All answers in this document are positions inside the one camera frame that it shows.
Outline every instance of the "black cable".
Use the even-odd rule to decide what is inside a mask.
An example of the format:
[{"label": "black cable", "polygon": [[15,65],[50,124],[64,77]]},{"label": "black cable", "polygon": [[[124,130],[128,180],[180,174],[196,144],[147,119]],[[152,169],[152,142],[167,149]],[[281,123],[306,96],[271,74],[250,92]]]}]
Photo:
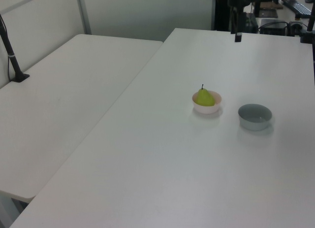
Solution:
[{"label": "black cable", "polygon": [[284,23],[284,24],[286,24],[286,25],[289,25],[289,23],[286,22],[286,21],[270,22],[270,23],[268,23],[268,24],[264,24],[264,25],[260,26],[260,27],[258,28],[258,30],[260,30],[261,28],[264,28],[264,27],[266,27],[266,26],[275,25],[275,24],[281,24],[281,23]]},{"label": "black cable", "polygon": [[[6,35],[8,35],[8,30],[6,29],[5,22],[4,22],[4,20],[3,20],[2,16],[1,16],[1,14],[0,14],[0,20],[1,20],[2,24],[3,24],[3,26],[4,26]],[[9,79],[9,82],[11,82],[10,72],[9,71],[10,71],[10,58],[8,56],[8,79]]]},{"label": "black cable", "polygon": [[303,24],[303,22],[291,21],[289,24],[290,24],[290,25],[291,25],[291,24],[300,24],[300,25],[304,25],[304,26],[307,28],[307,25]]},{"label": "black cable", "polygon": [[9,82],[11,82],[9,70],[10,70],[10,58],[8,57],[8,78],[9,78]]}]

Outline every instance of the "wall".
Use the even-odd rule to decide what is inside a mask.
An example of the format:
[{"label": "wall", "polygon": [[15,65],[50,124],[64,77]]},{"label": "wall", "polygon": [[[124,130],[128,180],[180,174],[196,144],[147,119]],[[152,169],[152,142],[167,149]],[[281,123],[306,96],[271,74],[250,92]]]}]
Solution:
[{"label": "wall", "polygon": [[215,0],[82,0],[91,33],[165,41],[174,28],[210,30]]},{"label": "wall", "polygon": [[[75,35],[84,33],[77,0],[31,0],[2,17],[23,72]],[[7,53],[0,41],[0,88],[7,82]]]}]

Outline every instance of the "bowl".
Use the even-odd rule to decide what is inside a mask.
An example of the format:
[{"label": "bowl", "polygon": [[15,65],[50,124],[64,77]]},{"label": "bowl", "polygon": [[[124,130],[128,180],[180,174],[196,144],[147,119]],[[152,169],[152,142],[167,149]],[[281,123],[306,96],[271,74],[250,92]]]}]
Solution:
[{"label": "bowl", "polygon": [[272,117],[271,111],[259,104],[246,104],[238,110],[240,124],[248,130],[263,130],[268,127]]},{"label": "bowl", "polygon": [[214,92],[214,91],[209,91],[208,92],[213,96],[215,99],[215,105],[214,106],[202,106],[197,104],[195,101],[197,99],[198,92],[192,95],[192,102],[193,102],[193,107],[197,112],[200,112],[202,114],[211,114],[215,113],[219,108],[220,108],[220,103],[222,101],[222,98],[220,94]]}]

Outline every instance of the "green pear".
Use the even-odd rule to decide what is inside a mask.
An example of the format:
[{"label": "green pear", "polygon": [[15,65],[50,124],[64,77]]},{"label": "green pear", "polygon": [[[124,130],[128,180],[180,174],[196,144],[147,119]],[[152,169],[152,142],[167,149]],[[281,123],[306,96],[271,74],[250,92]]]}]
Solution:
[{"label": "green pear", "polygon": [[201,86],[201,89],[198,91],[198,95],[195,101],[198,105],[201,106],[214,106],[216,101],[213,96],[208,92],[208,90]]}]

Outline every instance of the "white table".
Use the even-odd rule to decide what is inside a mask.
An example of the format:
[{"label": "white table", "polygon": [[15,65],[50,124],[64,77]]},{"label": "white table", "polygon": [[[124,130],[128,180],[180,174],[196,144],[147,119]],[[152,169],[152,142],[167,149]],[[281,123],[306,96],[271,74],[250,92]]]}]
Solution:
[{"label": "white table", "polygon": [[[273,126],[241,128],[246,103]],[[314,113],[310,45],[175,29],[12,228],[313,228]]]},{"label": "white table", "polygon": [[[308,8],[310,11],[312,10],[313,4],[312,3],[305,3],[305,0],[297,0],[299,3],[304,5],[306,8]],[[244,8],[244,11],[247,13],[251,12],[251,6],[247,6]],[[283,9],[277,9],[278,18],[256,18],[258,26],[260,27],[261,20],[262,19],[273,19],[273,20],[284,20],[286,22],[296,22],[295,20],[295,13],[291,11],[289,8],[287,8],[285,5],[283,5]],[[309,19],[303,18],[299,20],[298,22],[303,22],[306,26],[309,23]]]},{"label": "white table", "polygon": [[78,35],[0,90],[0,192],[30,202],[161,42]]}]

